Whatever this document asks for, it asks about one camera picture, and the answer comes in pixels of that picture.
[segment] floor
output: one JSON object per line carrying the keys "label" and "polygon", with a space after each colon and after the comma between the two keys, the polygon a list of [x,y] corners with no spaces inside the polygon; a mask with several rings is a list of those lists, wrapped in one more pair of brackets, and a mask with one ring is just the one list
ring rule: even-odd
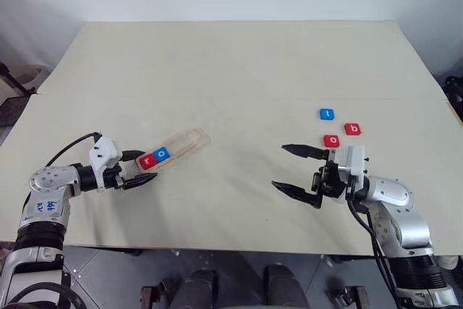
{"label": "floor", "polygon": [[[326,263],[319,255],[251,253],[207,250],[144,250],[134,256],[110,250],[65,247],[64,265],[72,275],[74,291],[89,309],[136,308],[140,288],[170,279],[175,286],[193,271],[212,268],[218,272],[216,308],[262,305],[263,271],[268,264],[283,263],[299,279],[312,309],[336,308],[325,291],[332,279],[346,285],[366,286],[372,308],[393,308],[394,303],[372,260]],[[167,309],[163,298],[154,308]]]}

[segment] table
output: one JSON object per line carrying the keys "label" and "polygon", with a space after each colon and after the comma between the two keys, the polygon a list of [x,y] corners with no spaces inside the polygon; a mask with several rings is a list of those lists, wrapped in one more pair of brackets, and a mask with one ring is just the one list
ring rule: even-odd
{"label": "table", "polygon": [[[72,199],[66,243],[369,255],[345,205],[271,186],[308,189],[320,166],[281,145],[337,134],[415,193],[437,254],[463,251],[463,126],[394,22],[89,22],[38,92],[0,147],[0,240],[15,237],[30,174],[76,137],[152,148],[202,127],[211,142],[155,182]],[[56,163],[86,164],[89,147]]]}

